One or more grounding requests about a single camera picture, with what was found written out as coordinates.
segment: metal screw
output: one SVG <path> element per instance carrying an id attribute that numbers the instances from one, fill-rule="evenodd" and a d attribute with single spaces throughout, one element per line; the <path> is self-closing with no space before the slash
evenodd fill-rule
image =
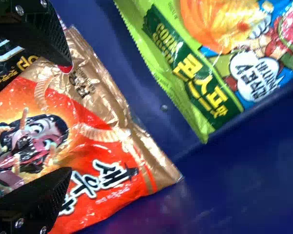
<path id="1" fill-rule="evenodd" d="M 47 227 L 44 226 L 43 228 L 41 228 L 40 234 L 46 234 L 46 233 L 47 233 Z"/>
<path id="2" fill-rule="evenodd" d="M 16 12 L 20 15 L 20 16 L 23 16 L 24 15 L 24 9 L 20 6 L 20 5 L 17 5 L 15 7 L 15 10 Z"/>
<path id="3" fill-rule="evenodd" d="M 44 7 L 47 8 L 47 2 L 45 0 L 40 0 L 40 4 Z"/>
<path id="4" fill-rule="evenodd" d="M 164 112 L 167 112 L 168 111 L 168 106 L 167 105 L 161 105 L 161 110 L 164 111 Z"/>
<path id="5" fill-rule="evenodd" d="M 15 228 L 20 228 L 24 224 L 24 219 L 20 218 L 18 221 L 15 222 Z"/>

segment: white speech bubble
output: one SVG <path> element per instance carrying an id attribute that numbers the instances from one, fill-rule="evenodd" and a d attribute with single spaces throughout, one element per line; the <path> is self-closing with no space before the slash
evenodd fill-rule
<path id="1" fill-rule="evenodd" d="M 279 63 L 272 58 L 258 59 L 252 51 L 234 56 L 230 72 L 238 81 L 238 90 L 247 101 L 259 102 L 279 87 Z"/>

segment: orange snack bag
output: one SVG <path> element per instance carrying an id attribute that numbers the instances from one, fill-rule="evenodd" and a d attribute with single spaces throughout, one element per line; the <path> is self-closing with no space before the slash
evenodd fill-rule
<path id="1" fill-rule="evenodd" d="M 73 67 L 40 58 L 0 92 L 0 196 L 59 167 L 73 168 L 52 234 L 108 218 L 181 175 L 75 28 Z"/>

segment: snack bag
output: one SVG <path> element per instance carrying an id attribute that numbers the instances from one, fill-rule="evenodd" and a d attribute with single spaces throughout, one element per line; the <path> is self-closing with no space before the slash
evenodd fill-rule
<path id="1" fill-rule="evenodd" d="M 293 0 L 114 0 L 203 142 L 293 79 Z"/>
<path id="2" fill-rule="evenodd" d="M 73 168 L 51 233 L 108 218 L 180 180 L 75 28 L 72 67 L 38 59 L 0 92 L 0 196 L 59 167 Z"/>

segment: blue container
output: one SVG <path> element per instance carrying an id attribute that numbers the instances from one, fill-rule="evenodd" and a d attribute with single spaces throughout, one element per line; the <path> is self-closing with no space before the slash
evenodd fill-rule
<path id="1" fill-rule="evenodd" d="M 185 176 L 78 234 L 293 233 L 293 80 L 202 145 L 145 66 L 112 0 L 53 4 Z"/>

